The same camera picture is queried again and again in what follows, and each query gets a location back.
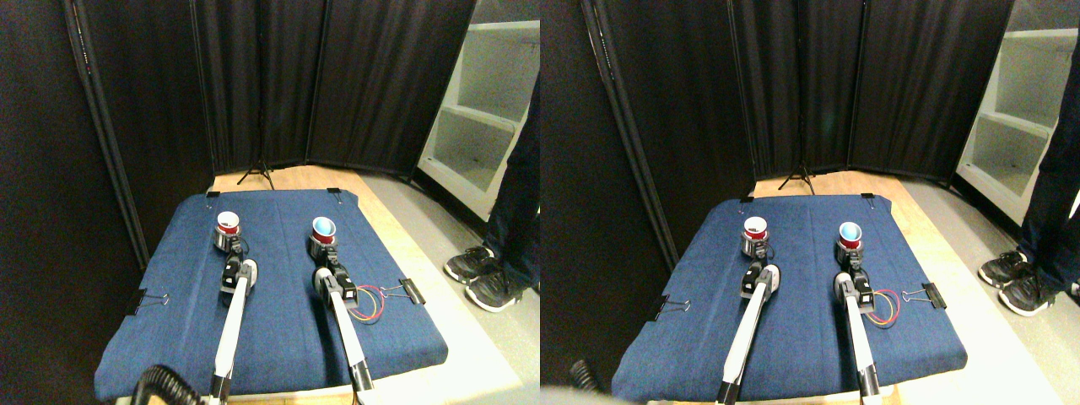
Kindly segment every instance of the red cup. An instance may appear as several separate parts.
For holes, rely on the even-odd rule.
[[[863,228],[855,222],[840,224],[840,243],[847,248],[859,248],[863,244]]]
[[[240,231],[240,216],[231,211],[217,214],[217,229],[226,234],[237,234]]]
[[[761,217],[750,217],[743,222],[743,230],[746,237],[754,240],[765,239],[769,234],[769,224]]]
[[[330,218],[318,217],[311,220],[311,237],[315,238],[316,241],[332,244],[335,233],[337,233],[337,225]]]

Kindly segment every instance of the shoe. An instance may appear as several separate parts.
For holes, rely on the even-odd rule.
[[[503,271],[481,276],[465,287],[465,295],[477,307],[488,312],[500,312],[522,300],[522,292],[528,288],[519,285]]]
[[[1017,279],[998,292],[1001,303],[1024,316],[1034,316],[1050,308],[1054,305],[1055,295],[1057,292],[1043,287],[1035,273]]]
[[[464,254],[451,257],[443,266],[446,275],[465,285],[496,270],[495,253],[484,246],[470,247]]]
[[[998,258],[983,264],[978,268],[978,278],[995,288],[1004,288],[1013,280],[1027,275],[1030,265],[1027,265],[1027,256],[1020,251],[1009,251],[1002,253]]]

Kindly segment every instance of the tripod stand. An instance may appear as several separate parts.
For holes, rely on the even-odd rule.
[[[260,27],[261,26],[260,23],[259,23],[260,19],[261,19],[261,14],[259,13],[258,8],[256,6],[255,8],[255,26],[256,27]],[[258,55],[259,71],[261,72],[261,71],[264,71],[262,70],[262,32],[258,31],[257,33],[258,33],[258,41],[256,41],[256,48],[255,49],[256,49],[256,53]],[[259,94],[260,95],[265,94],[262,92],[262,75],[259,75]],[[254,175],[266,177],[267,181],[270,181],[270,189],[274,190],[274,188],[273,188],[273,180],[270,179],[270,172],[273,172],[273,170],[270,168],[269,165],[267,165],[266,160],[262,158],[262,151],[266,150],[267,146],[266,146],[265,129],[262,126],[262,102],[261,100],[259,102],[258,120],[259,120],[259,129],[258,129],[258,133],[259,133],[259,141],[258,141],[258,144],[259,144],[259,151],[258,151],[258,153],[255,154],[255,159],[253,159],[252,166],[249,168],[247,168],[247,173],[244,173],[244,176],[240,178],[240,181],[237,181],[237,186],[240,186],[241,183],[244,183],[244,179],[247,178],[247,175],[254,174]]]
[[[796,77],[796,81],[797,81],[796,89],[798,89],[798,100],[799,100],[799,124],[798,124],[799,165],[796,166],[794,171],[792,171],[792,174],[787,175],[787,179],[785,179],[784,183],[780,185],[780,188],[778,188],[778,190],[783,190],[784,186],[787,185],[787,181],[791,181],[792,179],[795,179],[795,180],[806,181],[807,186],[810,186],[810,194],[811,195],[815,195],[816,193],[813,191],[813,184],[810,183],[810,177],[813,177],[814,174],[813,174],[813,172],[810,172],[809,168],[807,168],[807,161],[806,161],[806,156],[807,156],[807,145],[806,145],[807,140],[806,140],[806,136],[807,136],[807,134],[806,134],[806,119],[804,118],[804,114],[802,114],[802,69],[801,69],[801,66],[802,66],[802,32],[801,32],[801,29],[799,29],[799,23],[798,23],[799,22],[799,0],[794,0],[793,3],[795,4],[795,66],[796,66],[795,77]]]
[[[270,181],[270,189],[275,190],[273,188],[273,180],[270,179],[270,172],[273,172],[273,170],[267,165],[267,162],[265,160],[262,160],[262,148],[260,146],[258,159],[255,160],[255,163],[252,163],[252,167],[247,170],[247,173],[244,173],[244,176],[240,178],[240,181],[237,181],[237,186],[240,186],[241,183],[244,183],[244,179],[247,178],[247,175],[254,174],[257,176],[266,177],[267,181]]]

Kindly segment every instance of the black curtain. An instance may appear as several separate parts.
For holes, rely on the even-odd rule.
[[[197,3],[214,173],[303,162],[326,3]]]
[[[792,1],[734,1],[747,131],[757,178],[798,163],[798,67]]]
[[[325,2],[271,0],[259,5],[265,159],[271,165],[297,164],[308,148]]]
[[[176,206],[214,177],[186,2],[77,1],[106,129],[152,255]]]
[[[934,180],[956,171],[1012,1],[873,1],[852,167]]]
[[[214,173],[247,168],[259,135],[257,0],[195,4]]]
[[[607,63],[677,261],[716,204],[754,189],[728,3],[606,3]]]
[[[806,164],[814,172],[831,172],[848,162],[863,0],[796,1]],[[794,164],[797,160],[787,173],[774,174],[786,176]]]
[[[540,383],[569,384],[586,360],[610,388],[619,360],[663,292],[667,270],[600,82],[578,0],[541,5],[541,68],[530,111],[541,150],[545,300]]]
[[[0,3],[4,404],[96,403],[94,370],[139,280],[64,5]]]
[[[329,2],[308,160],[408,174],[474,2]]]

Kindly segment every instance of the metal clip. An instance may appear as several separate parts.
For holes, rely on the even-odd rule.
[[[137,308],[143,308],[143,307],[149,307],[149,306],[156,306],[156,305],[159,305],[159,303],[160,303],[160,305],[161,305],[162,307],[164,307],[164,306],[167,306],[167,305],[168,305],[168,294],[165,294],[165,295],[163,295],[163,296],[157,296],[157,295],[149,295],[149,294],[147,294],[147,295],[144,295],[143,297],[144,297],[144,298],[146,298],[146,297],[150,297],[150,298],[158,298],[158,301],[156,301],[156,302],[150,302],[150,303],[141,303],[141,301],[139,301],[139,303],[140,303],[140,305],[139,305],[139,306],[137,307]]]
[[[206,210],[213,210],[214,208],[214,205],[211,205],[211,203],[210,203],[210,201],[211,201],[210,199],[217,198],[218,195],[221,195],[220,191],[206,191]]]
[[[420,295],[420,291],[416,288],[416,284],[413,283],[411,279],[402,279],[402,280],[397,280],[397,282],[400,282],[402,284],[399,285],[399,286],[396,286],[396,287],[390,287],[390,288],[379,287],[379,291],[382,293],[382,296],[384,296],[384,297],[408,298],[409,300],[413,301],[413,303],[419,303],[419,305],[428,303],[428,301],[426,299],[423,299],[423,296]],[[397,289],[397,288],[402,288],[402,291],[405,292],[405,295],[401,295],[401,294],[387,294],[387,292],[394,291],[394,289]]]
[[[338,200],[338,204],[341,203],[341,189],[337,187],[330,187],[326,189],[326,192],[334,194],[334,198]]]
[[[660,320],[660,315],[662,315],[664,313],[667,313],[667,312],[675,312],[675,311],[686,312],[686,311],[690,310],[690,300],[689,299],[687,299],[687,300],[685,300],[683,302],[679,302],[679,301],[669,300],[669,298],[671,298],[670,294],[664,294],[664,295],[662,295],[660,297],[660,300],[659,300],[660,301],[659,302],[660,303],[660,308],[657,310],[657,315],[652,319],[652,321],[659,321]],[[669,303],[672,305],[673,307],[676,307],[676,308],[664,309],[665,307],[667,307]]]
[[[752,202],[754,202],[753,197],[743,197],[742,199],[739,199],[739,214],[744,214],[743,207],[746,205],[746,203],[752,203]]]
[[[910,302],[912,300],[933,302],[933,301],[931,301],[929,299],[926,299],[926,298],[909,298],[908,297],[908,295],[915,295],[915,294],[919,294],[919,293],[922,293],[922,292],[926,292],[926,291],[927,291],[927,288],[922,288],[922,289],[919,289],[917,292],[910,292],[910,293],[908,293],[908,292],[901,292],[901,293],[904,295],[904,302]]]
[[[941,292],[937,291],[937,286],[934,285],[934,283],[922,283],[922,289],[919,289],[917,292],[910,292],[910,293],[908,293],[908,292],[902,291],[901,293],[903,293],[904,302],[927,301],[927,302],[932,303],[934,306],[934,308],[941,308],[941,309],[948,308],[945,305],[945,299],[942,298],[942,294],[941,294]],[[909,295],[915,295],[915,294],[919,294],[919,293],[926,293],[927,294],[927,298],[913,298],[913,297],[908,297]]]
[[[864,193],[862,193],[860,195],[862,195],[863,199],[866,200],[866,203],[870,204],[870,210],[874,210],[874,193],[873,192],[864,192]]]

